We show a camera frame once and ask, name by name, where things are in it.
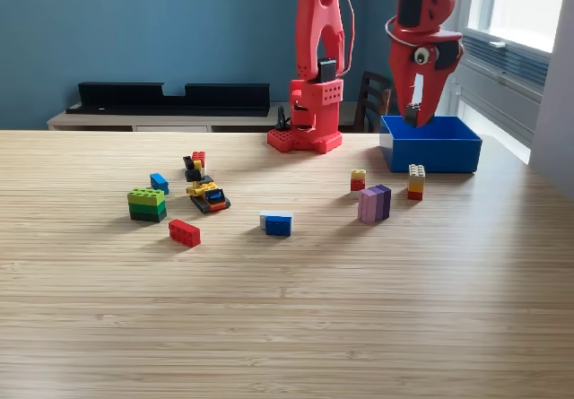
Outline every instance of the green lego brick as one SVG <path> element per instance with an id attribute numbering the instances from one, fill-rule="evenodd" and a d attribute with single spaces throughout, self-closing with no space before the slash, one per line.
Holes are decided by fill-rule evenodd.
<path id="1" fill-rule="evenodd" d="M 154 213 L 129 213 L 129 217 L 134 221 L 161 222 L 168 215 L 167 211 L 159 214 Z"/>
<path id="2" fill-rule="evenodd" d="M 150 206 L 148 204 L 129 204 L 129 212 L 131 213 L 154 213 L 158 214 L 165 211 L 165 202 L 161 202 L 157 206 Z"/>
<path id="3" fill-rule="evenodd" d="M 147 204 L 148 206 L 158 206 L 165 201 L 165 194 L 162 190 L 147 188 L 135 188 L 127 195 L 130 204 Z"/>

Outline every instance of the red robot arm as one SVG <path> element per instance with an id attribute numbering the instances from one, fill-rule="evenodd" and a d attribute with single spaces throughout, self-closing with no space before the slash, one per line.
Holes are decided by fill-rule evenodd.
<path id="1" fill-rule="evenodd" d="M 445 82 L 464 54 L 462 35 L 440 29 L 455 1 L 399 0 L 397 15 L 387 23 L 398 105 L 404 119 L 414 126 L 424 126 L 434 116 Z M 272 131 L 267 140 L 283 152 L 327 152 L 342 141 L 337 130 L 343 99 L 339 78 L 345 73 L 339 0 L 299 0 L 296 37 L 300 79 L 291 83 L 291 130 Z M 327 60 L 317 60 L 321 39 Z M 422 102 L 412 104 L 417 74 L 424 79 Z"/>

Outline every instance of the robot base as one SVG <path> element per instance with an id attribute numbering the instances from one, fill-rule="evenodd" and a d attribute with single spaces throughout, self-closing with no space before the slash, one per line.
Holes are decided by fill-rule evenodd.
<path id="1" fill-rule="evenodd" d="M 267 143 L 279 152 L 289 151 L 315 151 L 319 154 L 327 154 L 343 143 L 343 135 L 340 132 L 329 134 L 320 139 L 310 141 L 309 134 L 301 130 L 289 131 L 271 130 L 267 134 Z"/>

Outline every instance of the lego vehicle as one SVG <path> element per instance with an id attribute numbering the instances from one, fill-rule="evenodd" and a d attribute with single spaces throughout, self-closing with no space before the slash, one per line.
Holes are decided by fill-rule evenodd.
<path id="1" fill-rule="evenodd" d="M 202 177 L 199 169 L 194 169 L 194 172 L 187 174 L 188 180 L 193 183 L 187 188 L 187 193 L 197 209 L 202 213 L 214 213 L 231 206 L 223 190 L 210 177 L 207 175 Z"/>

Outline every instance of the blue bin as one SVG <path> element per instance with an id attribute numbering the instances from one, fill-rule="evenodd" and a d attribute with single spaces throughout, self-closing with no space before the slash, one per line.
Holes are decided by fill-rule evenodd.
<path id="1" fill-rule="evenodd" d="M 483 140 L 458 117 L 434 117 L 419 128 L 402 117 L 382 117 L 380 133 L 393 172 L 406 172 L 410 164 L 421 164 L 427 172 L 473 173 L 478 168 Z"/>

